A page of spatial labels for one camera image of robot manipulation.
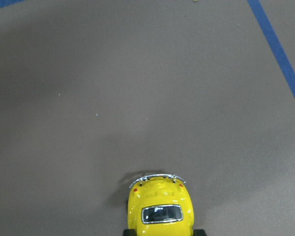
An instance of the window trim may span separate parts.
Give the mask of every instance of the window trim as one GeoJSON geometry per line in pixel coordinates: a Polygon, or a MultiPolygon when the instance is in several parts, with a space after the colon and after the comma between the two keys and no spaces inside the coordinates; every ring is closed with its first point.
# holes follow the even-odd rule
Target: window trim
{"type": "Polygon", "coordinates": [[[168,223],[168,222],[175,222],[175,221],[182,221],[183,220],[183,213],[182,213],[182,209],[181,206],[178,204],[165,204],[165,205],[155,205],[155,206],[149,206],[149,207],[145,207],[142,209],[141,211],[141,220],[143,224],[159,224],[159,223],[168,223]],[[181,213],[181,218],[180,219],[172,219],[172,220],[162,220],[162,221],[150,221],[150,222],[145,222],[144,221],[144,217],[143,217],[143,212],[147,209],[150,208],[155,208],[155,207],[178,207],[181,213]]]}

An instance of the black tire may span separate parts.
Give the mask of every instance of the black tire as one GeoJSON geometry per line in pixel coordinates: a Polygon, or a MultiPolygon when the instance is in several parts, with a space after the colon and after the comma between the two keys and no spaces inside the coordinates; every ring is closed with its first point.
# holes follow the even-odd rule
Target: black tire
{"type": "Polygon", "coordinates": [[[205,230],[193,230],[193,236],[207,236],[205,230]]]}
{"type": "Polygon", "coordinates": [[[137,234],[134,229],[125,229],[122,236],[137,236],[137,234]]]}

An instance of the blue line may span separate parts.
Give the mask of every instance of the blue line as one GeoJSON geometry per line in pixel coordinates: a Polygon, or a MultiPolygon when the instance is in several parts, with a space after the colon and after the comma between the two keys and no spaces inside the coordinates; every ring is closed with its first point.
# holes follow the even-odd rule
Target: blue line
{"type": "Polygon", "coordinates": [[[248,3],[295,98],[295,72],[289,62],[289,59],[286,56],[284,49],[259,0],[248,0],[248,3]]]}
{"type": "Polygon", "coordinates": [[[0,0],[0,7],[9,6],[23,0],[0,0]]]}

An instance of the chrome bumper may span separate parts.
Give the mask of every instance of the chrome bumper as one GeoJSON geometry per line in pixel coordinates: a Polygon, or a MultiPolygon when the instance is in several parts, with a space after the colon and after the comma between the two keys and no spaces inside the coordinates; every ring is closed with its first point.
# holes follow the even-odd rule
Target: chrome bumper
{"type": "Polygon", "coordinates": [[[163,177],[163,178],[172,178],[173,179],[173,183],[176,182],[176,179],[179,179],[181,180],[182,182],[186,183],[186,181],[179,177],[179,176],[176,176],[176,175],[169,175],[169,174],[154,174],[154,175],[148,175],[148,176],[142,176],[138,179],[136,179],[135,181],[133,181],[133,183],[129,186],[129,188],[132,188],[132,186],[137,183],[137,182],[140,182],[140,186],[142,186],[143,184],[143,181],[147,181],[153,177],[163,177]]]}

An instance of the car body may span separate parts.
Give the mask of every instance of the car body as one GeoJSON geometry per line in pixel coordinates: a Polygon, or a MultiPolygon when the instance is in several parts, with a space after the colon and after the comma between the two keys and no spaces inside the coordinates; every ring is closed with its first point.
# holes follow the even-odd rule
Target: car body
{"type": "Polygon", "coordinates": [[[182,178],[169,174],[135,180],[129,187],[129,229],[124,236],[195,235],[192,202],[184,184],[182,178]]]}

